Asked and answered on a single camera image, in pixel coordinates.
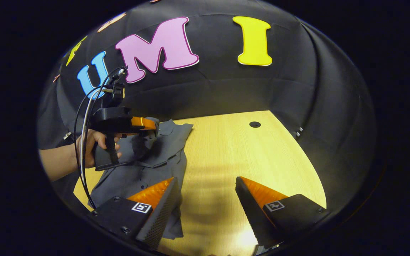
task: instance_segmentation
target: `forearm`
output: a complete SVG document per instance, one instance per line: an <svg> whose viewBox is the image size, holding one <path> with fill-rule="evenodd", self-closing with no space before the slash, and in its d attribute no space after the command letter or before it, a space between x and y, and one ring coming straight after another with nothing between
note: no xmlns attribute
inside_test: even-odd
<svg viewBox="0 0 410 256"><path fill-rule="evenodd" d="M56 149L39 150L45 172L51 181L58 180L77 169L74 144Z"/></svg>

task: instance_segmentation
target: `human hand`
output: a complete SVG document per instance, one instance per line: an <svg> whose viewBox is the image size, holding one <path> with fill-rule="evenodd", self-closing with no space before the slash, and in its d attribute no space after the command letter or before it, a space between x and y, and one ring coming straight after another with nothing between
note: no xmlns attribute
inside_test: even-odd
<svg viewBox="0 0 410 256"><path fill-rule="evenodd" d="M120 138L122 138L122 134L117 133L116 137L114 137L115 143L118 142ZM78 152L79 159L80 159L81 139L82 139L82 136L78 137L77 139L77 152ZM92 129L88 129L88 137L86 138L86 149L85 149L85 155L84 155L85 168L92 168L96 166L94 162L94 152L93 152L94 144L96 144L97 142L99 147L101 147L102 149L107 149L107 146L105 145L105 139L106 139L106 136L103 133L100 133ZM120 149L120 146L116 144L115 149L118 151ZM120 158L122 153L118 152L117 155L118 155L118 158Z"/></svg>

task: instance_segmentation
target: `pink letter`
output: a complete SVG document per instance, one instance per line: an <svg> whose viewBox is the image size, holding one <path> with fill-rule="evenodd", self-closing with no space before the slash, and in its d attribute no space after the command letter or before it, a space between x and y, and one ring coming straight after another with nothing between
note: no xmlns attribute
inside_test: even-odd
<svg viewBox="0 0 410 256"><path fill-rule="evenodd" d="M134 83L145 77L136 59L151 73L156 73L159 66L161 51L164 50L165 69L179 69L199 62L199 57L192 53L186 37L184 26L189 21L187 17L174 18L159 24L154 32L151 43L140 36L132 34L115 46L121 51L124 63L128 65L126 81Z"/></svg>

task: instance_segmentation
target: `white cable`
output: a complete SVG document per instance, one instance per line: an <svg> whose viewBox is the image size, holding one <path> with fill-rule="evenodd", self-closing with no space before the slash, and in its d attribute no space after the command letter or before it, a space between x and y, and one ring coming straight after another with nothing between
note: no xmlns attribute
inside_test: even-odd
<svg viewBox="0 0 410 256"><path fill-rule="evenodd" d="M85 167L83 166L83 136L85 136L85 128L86 128L86 122L88 121L88 111L91 108L91 103L92 101L95 101L96 99L93 100L94 96L99 92L99 90L96 90L88 101L88 106L86 107L86 112L85 112L85 118L83 119L83 126L82 126L82 139L80 140L80 176L82 177L82 183L83 183L83 188L85 188L85 178L83 177L83 173L85 173Z"/></svg>

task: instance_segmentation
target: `wooden table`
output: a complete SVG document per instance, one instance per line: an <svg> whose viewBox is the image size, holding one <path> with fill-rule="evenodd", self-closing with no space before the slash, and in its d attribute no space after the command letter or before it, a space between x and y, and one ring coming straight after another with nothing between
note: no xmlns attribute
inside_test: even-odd
<svg viewBox="0 0 410 256"><path fill-rule="evenodd" d="M261 123L258 128L249 126ZM181 194L184 237L163 238L158 251L172 256L250 256L257 240L235 193L243 176L286 196L301 193L327 207L314 167L270 111L176 120L193 124L184 152L187 167ZM102 172L86 170L88 188ZM91 210L78 180L74 194Z"/></svg>

